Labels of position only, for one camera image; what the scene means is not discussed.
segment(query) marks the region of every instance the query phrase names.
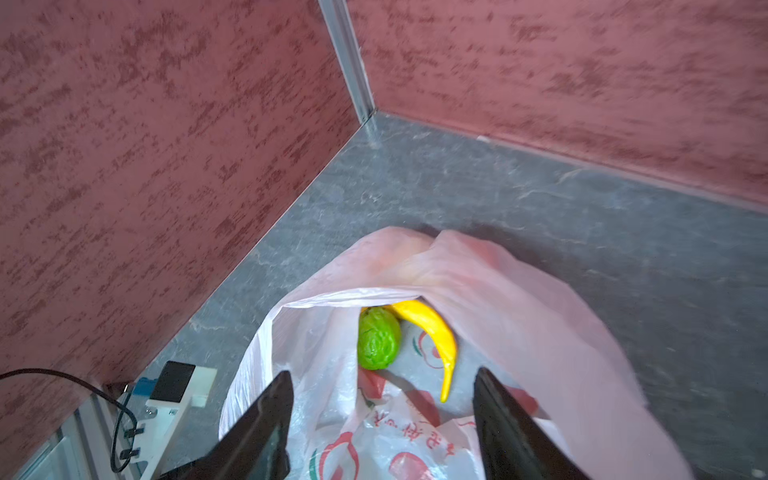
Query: green fruit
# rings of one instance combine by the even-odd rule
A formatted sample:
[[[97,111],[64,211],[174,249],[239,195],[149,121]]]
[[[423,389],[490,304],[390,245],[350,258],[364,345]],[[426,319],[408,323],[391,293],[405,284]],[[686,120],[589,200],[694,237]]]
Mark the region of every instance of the green fruit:
[[[357,361],[366,370],[385,369],[400,350],[400,322],[387,309],[374,306],[360,314]]]

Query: gray marble surface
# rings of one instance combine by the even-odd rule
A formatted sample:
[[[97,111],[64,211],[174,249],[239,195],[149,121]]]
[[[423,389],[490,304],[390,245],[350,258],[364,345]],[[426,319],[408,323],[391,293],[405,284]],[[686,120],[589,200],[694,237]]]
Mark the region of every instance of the gray marble surface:
[[[227,388],[270,307],[388,225],[493,240],[570,283],[624,347],[697,476],[768,472],[768,217],[385,114],[147,368],[219,369],[167,467],[217,441]]]

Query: white plastic bag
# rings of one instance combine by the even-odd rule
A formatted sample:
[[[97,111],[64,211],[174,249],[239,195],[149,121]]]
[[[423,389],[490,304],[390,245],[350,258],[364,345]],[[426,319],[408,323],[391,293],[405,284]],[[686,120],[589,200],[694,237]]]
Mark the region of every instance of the white plastic bag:
[[[386,373],[357,366],[360,308],[419,297],[458,339],[445,404],[434,401],[442,366],[417,327],[402,324]],[[548,416],[537,423],[590,478],[692,478],[586,303],[500,246],[450,230],[436,239],[395,227],[371,233],[275,305],[232,381],[219,435],[288,369],[289,478],[483,479],[472,417],[480,365],[527,393],[515,390],[531,413]]]

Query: metal frame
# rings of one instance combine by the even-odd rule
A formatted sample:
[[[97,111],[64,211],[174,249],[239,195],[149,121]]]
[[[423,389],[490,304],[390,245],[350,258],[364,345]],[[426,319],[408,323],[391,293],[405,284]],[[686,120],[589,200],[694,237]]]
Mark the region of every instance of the metal frame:
[[[61,480],[138,480],[139,468],[129,465],[113,473],[109,465],[114,407],[91,395],[19,470],[14,480],[36,480],[56,475]],[[123,448],[127,443],[119,437]]]
[[[336,57],[341,65],[341,72],[344,74],[349,96],[352,98],[357,118],[363,125],[371,118],[376,106],[373,104],[371,87],[368,84],[366,69],[362,64],[360,46],[357,44],[346,0],[318,1],[323,17],[326,19],[333,48],[336,50]]]

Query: black cable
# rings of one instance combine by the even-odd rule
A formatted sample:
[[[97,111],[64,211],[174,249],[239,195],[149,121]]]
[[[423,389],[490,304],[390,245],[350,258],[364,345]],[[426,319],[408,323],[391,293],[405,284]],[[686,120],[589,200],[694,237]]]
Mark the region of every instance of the black cable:
[[[106,393],[102,392],[100,389],[97,389],[96,387],[94,387],[90,383],[88,383],[88,382],[86,382],[84,380],[80,380],[78,377],[72,376],[72,375],[70,375],[68,373],[59,372],[58,370],[51,370],[51,369],[18,369],[18,370],[12,370],[10,372],[6,372],[6,373],[0,374],[0,380],[7,379],[9,377],[16,376],[16,375],[24,375],[26,373],[38,373],[40,375],[52,375],[52,376],[57,376],[59,378],[67,379],[70,382],[75,382],[79,386],[85,387],[86,389],[91,390],[93,393],[95,393],[96,395],[100,396],[102,399],[106,400],[107,402],[109,402],[112,405],[114,405],[115,407],[117,407],[118,410],[120,410],[120,414],[125,413],[125,415],[128,415],[128,418],[131,419],[131,422],[133,422],[133,424],[134,424],[134,431],[138,427],[138,422],[136,421],[136,415],[134,415],[134,413],[128,407],[126,407],[125,405],[120,404],[117,400],[113,400],[109,395],[107,395]],[[117,428],[117,426],[115,426],[114,435],[112,435],[112,452],[111,452],[111,457],[110,457],[109,460],[110,460],[110,466],[112,468],[112,471],[115,472],[115,473],[120,473],[120,472],[122,472],[123,470],[125,470],[128,467],[129,463],[131,463],[131,455],[130,455],[130,453],[128,454],[128,458],[125,459],[125,463],[123,463],[122,465],[118,466],[117,464],[115,464],[115,462],[114,462],[114,450],[117,447],[117,443],[118,443],[118,428]],[[133,449],[134,449],[134,437],[131,436],[131,448],[130,448],[130,451],[132,452]]]
[[[130,409],[127,407],[127,405],[128,405],[128,401],[131,400],[131,395],[133,395],[133,393],[134,393],[134,390],[131,388],[128,391],[127,396],[125,397],[125,400],[123,401],[123,407],[125,407],[125,409],[127,411],[129,411],[129,412],[130,412]],[[111,464],[112,465],[111,465],[111,467],[112,467],[112,471],[115,472],[115,473],[120,473],[123,470],[125,470],[125,468],[128,466],[128,463],[131,462],[131,456],[129,455],[125,464],[121,465],[120,467],[117,467],[114,464],[114,451],[118,447],[118,432],[120,431],[120,427],[121,427],[120,421],[122,419],[123,419],[123,410],[121,409],[120,412],[118,413],[118,420],[114,423],[114,434],[112,435],[112,456],[111,456],[111,460],[112,460]],[[137,428],[137,425],[136,425],[136,422],[134,422],[134,431],[133,431],[133,435],[131,435],[131,451],[133,451],[133,449],[134,449],[134,437],[136,435],[136,428]]]

